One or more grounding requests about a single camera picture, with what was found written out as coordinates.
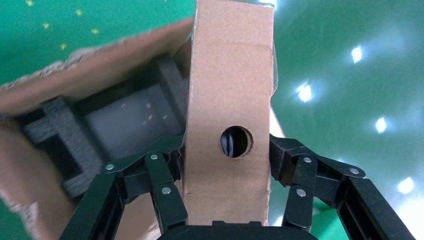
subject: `cardboard edge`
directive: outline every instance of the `cardboard edge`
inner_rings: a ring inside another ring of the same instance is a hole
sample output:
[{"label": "cardboard edge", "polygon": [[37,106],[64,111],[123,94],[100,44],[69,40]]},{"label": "cardboard edge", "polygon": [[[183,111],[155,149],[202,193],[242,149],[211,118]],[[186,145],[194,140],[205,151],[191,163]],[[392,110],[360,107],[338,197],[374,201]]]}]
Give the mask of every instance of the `cardboard edge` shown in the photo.
[{"label": "cardboard edge", "polygon": [[[175,54],[189,37],[192,26],[190,17],[116,43],[77,50],[65,63],[55,62],[0,87],[0,114],[15,116],[59,95],[82,99],[117,84],[125,80],[122,76],[126,72],[153,56]],[[105,80],[96,78],[99,73]]]},{"label": "cardboard edge", "polygon": [[58,186],[62,177],[49,157],[31,145],[16,122],[1,120],[0,159],[0,199],[18,213],[33,239],[57,239],[75,205]]}]

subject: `black object inside hole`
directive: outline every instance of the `black object inside hole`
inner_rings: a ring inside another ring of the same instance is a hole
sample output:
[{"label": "black object inside hole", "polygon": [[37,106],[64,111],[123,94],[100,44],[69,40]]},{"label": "black object inside hole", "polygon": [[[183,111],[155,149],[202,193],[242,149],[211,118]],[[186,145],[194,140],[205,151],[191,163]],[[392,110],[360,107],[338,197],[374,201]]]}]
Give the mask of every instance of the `black object inside hole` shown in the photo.
[{"label": "black object inside hole", "polygon": [[227,128],[221,135],[221,150],[230,158],[243,155],[249,147],[248,131],[241,126]]}]

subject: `round hole in cardboard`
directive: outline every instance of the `round hole in cardboard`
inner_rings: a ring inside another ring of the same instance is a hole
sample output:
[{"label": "round hole in cardboard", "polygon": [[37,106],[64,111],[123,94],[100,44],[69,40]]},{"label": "round hole in cardboard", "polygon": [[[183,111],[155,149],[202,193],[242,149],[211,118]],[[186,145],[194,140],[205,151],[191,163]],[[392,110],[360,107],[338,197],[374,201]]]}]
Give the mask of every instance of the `round hole in cardboard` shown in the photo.
[{"label": "round hole in cardboard", "polygon": [[230,158],[241,158],[252,149],[252,134],[242,126],[231,126],[221,135],[221,151]]}]

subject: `black foam insert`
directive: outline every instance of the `black foam insert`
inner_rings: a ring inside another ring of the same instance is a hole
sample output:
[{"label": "black foam insert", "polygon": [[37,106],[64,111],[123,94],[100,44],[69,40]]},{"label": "black foam insert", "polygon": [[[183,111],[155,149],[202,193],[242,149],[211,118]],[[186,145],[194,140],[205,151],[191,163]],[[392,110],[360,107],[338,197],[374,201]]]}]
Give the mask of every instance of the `black foam insert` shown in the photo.
[{"label": "black foam insert", "polygon": [[33,144],[50,156],[71,198],[87,190],[105,162],[185,131],[189,81],[172,58],[157,57],[131,75],[78,102],[58,97],[16,118]]},{"label": "black foam insert", "polygon": [[43,103],[40,109],[44,116],[25,125],[23,131],[53,159],[69,196],[78,197],[87,190],[107,158],[63,97]]}]

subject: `torn cardboard edge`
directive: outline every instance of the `torn cardboard edge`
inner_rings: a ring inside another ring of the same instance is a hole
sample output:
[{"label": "torn cardboard edge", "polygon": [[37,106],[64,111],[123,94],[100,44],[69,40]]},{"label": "torn cardboard edge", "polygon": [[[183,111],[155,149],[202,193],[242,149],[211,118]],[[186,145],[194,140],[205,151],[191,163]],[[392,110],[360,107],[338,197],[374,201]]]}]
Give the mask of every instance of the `torn cardboard edge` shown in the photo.
[{"label": "torn cardboard edge", "polygon": [[153,57],[174,55],[192,32],[187,18],[103,47],[77,50],[52,65],[0,88],[0,115],[15,116],[64,96],[77,101],[126,80],[129,71]]}]

